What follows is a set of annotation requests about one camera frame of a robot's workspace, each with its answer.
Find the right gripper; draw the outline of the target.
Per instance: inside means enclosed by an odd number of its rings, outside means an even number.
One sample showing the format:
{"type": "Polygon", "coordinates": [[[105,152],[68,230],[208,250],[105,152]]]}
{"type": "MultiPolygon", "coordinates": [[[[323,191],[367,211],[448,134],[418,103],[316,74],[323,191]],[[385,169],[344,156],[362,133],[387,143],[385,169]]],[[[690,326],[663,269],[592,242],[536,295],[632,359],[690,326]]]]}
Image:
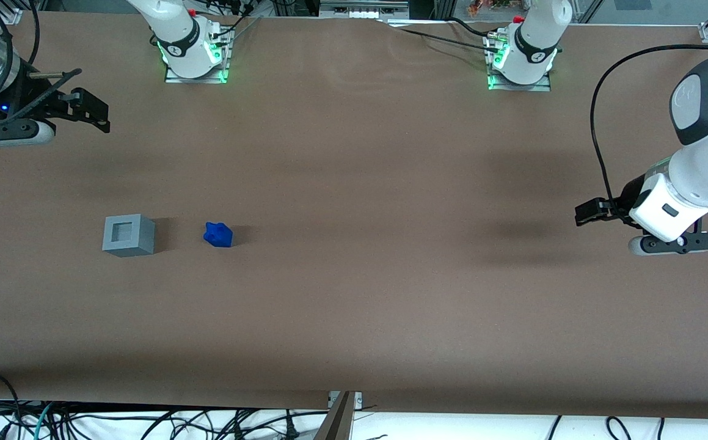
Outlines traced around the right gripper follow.
{"type": "Polygon", "coordinates": [[[83,87],[70,93],[59,89],[82,73],[71,71],[44,73],[22,61],[13,80],[5,81],[0,91],[0,133],[54,133],[53,118],[84,122],[109,134],[109,106],[83,87]]]}

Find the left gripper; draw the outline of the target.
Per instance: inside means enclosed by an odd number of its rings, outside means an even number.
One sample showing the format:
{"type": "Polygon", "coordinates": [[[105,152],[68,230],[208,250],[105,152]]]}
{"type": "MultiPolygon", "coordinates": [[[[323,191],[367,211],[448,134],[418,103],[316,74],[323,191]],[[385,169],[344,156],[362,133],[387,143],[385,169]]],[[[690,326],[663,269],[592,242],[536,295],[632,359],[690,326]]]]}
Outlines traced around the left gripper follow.
{"type": "MultiPolygon", "coordinates": [[[[620,205],[630,219],[661,241],[674,241],[708,213],[708,181],[669,173],[644,174],[625,184],[620,205]]],[[[575,208],[577,227],[592,222],[622,221],[617,200],[599,197],[575,208]]]]}

